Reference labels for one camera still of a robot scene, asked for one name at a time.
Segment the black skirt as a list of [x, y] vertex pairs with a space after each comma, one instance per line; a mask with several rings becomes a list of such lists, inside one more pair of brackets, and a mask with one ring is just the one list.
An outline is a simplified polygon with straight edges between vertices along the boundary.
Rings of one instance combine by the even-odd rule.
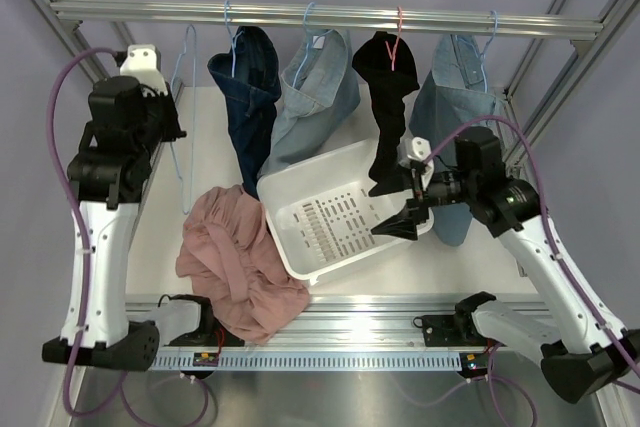
[[379, 182], [397, 165], [397, 148], [405, 133], [404, 98], [419, 89], [414, 56], [404, 40], [400, 40], [395, 71], [385, 42], [393, 43], [395, 35], [376, 32], [354, 54], [352, 67], [367, 83], [371, 108], [379, 128], [376, 156], [369, 169], [369, 177]]

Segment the pink wire hanger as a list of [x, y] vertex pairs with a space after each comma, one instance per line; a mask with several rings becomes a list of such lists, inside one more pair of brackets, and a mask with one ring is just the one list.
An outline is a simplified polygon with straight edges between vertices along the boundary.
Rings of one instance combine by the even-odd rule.
[[392, 72], [395, 71], [397, 51], [398, 51], [399, 43], [401, 40], [403, 22], [404, 22], [404, 12], [402, 7], [398, 6], [397, 7], [397, 31], [395, 34], [395, 41], [393, 43], [390, 43], [389, 41], [385, 42], [387, 54], [390, 60], [390, 69]]

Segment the pink skirt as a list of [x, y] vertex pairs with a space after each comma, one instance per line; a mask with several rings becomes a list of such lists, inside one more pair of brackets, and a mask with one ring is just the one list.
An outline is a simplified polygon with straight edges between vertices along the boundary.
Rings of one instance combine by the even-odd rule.
[[253, 344], [266, 344], [310, 302], [307, 287], [284, 267], [264, 206], [239, 185], [196, 200], [175, 270], [210, 300], [223, 327]]

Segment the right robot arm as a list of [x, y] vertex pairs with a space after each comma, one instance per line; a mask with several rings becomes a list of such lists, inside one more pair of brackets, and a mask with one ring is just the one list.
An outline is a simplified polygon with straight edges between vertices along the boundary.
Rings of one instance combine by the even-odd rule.
[[455, 305], [456, 336], [466, 343], [492, 340], [519, 352], [571, 404], [638, 366], [638, 330], [627, 328], [590, 287], [560, 240], [542, 191], [507, 175], [494, 133], [470, 126], [448, 140], [455, 146], [453, 169], [429, 172], [432, 157], [416, 138], [394, 174], [374, 185], [372, 197], [405, 190], [411, 196], [372, 234], [416, 240], [432, 208], [465, 204], [524, 268], [555, 322], [547, 326], [480, 292]]

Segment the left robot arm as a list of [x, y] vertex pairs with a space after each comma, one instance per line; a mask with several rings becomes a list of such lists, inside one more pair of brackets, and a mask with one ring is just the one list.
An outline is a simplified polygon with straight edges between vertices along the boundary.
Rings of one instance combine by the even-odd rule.
[[71, 297], [48, 363], [126, 372], [148, 370], [164, 346], [203, 345], [215, 335], [211, 304], [178, 294], [146, 314], [126, 314], [128, 256], [158, 147], [185, 137], [169, 84], [118, 75], [96, 82], [91, 119], [62, 176], [75, 249]]

